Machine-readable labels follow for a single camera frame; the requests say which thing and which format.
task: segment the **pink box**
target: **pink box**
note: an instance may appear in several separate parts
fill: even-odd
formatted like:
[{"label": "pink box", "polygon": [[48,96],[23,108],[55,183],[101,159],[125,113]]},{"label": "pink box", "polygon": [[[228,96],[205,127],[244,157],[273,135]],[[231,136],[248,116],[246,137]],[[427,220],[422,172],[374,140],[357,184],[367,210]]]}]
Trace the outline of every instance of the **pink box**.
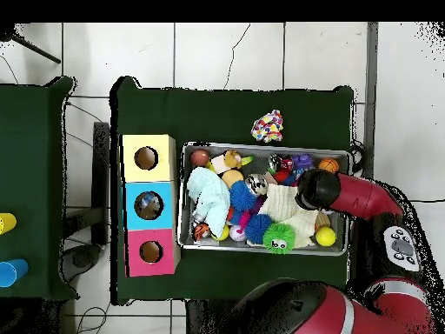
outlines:
[{"label": "pink box", "polygon": [[[141,257],[141,246],[148,241],[156,242],[162,249],[161,256],[155,263],[148,263]],[[174,274],[181,256],[172,229],[128,230],[125,247],[128,250],[128,265],[126,263],[125,266],[126,277]]]}]

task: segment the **yellow cup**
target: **yellow cup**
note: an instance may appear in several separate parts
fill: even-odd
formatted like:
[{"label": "yellow cup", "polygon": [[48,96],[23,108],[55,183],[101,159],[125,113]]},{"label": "yellow cup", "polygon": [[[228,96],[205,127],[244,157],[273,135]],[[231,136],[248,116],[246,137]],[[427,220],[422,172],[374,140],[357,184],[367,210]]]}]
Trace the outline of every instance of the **yellow cup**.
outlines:
[{"label": "yellow cup", "polygon": [[8,230],[13,229],[17,224],[16,217],[9,212],[0,212],[0,234],[6,233]]}]

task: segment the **blue cup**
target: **blue cup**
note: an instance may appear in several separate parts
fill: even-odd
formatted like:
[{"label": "blue cup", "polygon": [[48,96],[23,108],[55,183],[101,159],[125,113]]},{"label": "blue cup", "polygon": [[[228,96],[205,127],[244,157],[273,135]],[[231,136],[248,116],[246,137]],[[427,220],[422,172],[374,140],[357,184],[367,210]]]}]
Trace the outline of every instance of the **blue cup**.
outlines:
[{"label": "blue cup", "polygon": [[11,287],[28,271],[28,263],[22,258],[0,263],[0,287]]}]

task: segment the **blue box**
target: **blue box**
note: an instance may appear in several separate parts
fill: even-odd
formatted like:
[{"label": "blue box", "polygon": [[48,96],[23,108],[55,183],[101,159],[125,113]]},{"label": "blue box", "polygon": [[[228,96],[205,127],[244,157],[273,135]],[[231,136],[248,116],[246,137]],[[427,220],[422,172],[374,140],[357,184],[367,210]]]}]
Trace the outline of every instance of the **blue box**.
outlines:
[{"label": "blue box", "polygon": [[[172,198],[176,196],[174,182],[151,182],[151,183],[126,183],[125,190],[125,210],[127,212],[127,223],[124,227],[127,230],[166,230],[173,228],[174,214]],[[143,192],[155,192],[162,200],[162,211],[160,215],[152,220],[145,220],[139,217],[135,211],[136,198]]]}]

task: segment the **green spiky ball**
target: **green spiky ball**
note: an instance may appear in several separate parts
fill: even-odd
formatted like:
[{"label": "green spiky ball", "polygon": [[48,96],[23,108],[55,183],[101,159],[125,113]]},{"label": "green spiky ball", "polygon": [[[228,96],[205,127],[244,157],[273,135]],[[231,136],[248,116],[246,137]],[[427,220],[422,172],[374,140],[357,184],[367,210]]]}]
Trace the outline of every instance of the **green spiky ball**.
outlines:
[{"label": "green spiky ball", "polygon": [[[274,247],[272,245],[272,240],[282,239],[286,241],[287,246],[284,248]],[[285,254],[291,251],[296,243],[296,232],[295,230],[287,224],[273,223],[264,233],[262,237],[262,244],[264,247],[272,253],[275,254]]]}]

